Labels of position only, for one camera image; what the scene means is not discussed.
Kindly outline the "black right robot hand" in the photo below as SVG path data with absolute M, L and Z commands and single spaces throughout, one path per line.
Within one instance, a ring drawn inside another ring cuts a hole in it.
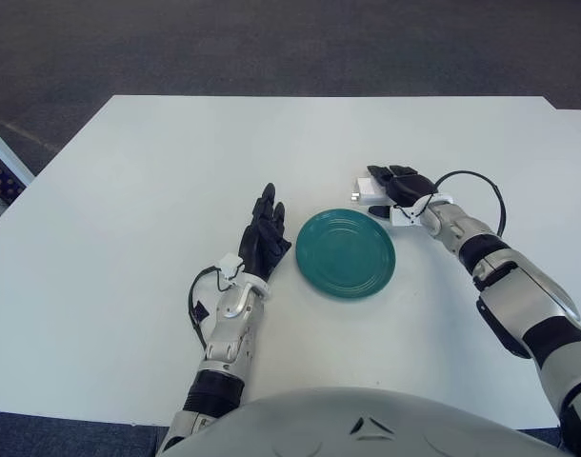
M 437 192 L 437 188 L 429 178 L 411 167 L 371 165 L 367 166 L 367 170 L 389 199 L 403 209 L 410 208 L 420 198 Z

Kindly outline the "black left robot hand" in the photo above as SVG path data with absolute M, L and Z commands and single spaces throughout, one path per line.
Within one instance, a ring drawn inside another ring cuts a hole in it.
M 284 238 L 285 214 L 284 204 L 275 202 L 274 184 L 267 183 L 254 204 L 238 250 L 244 271 L 265 282 L 291 248 Z

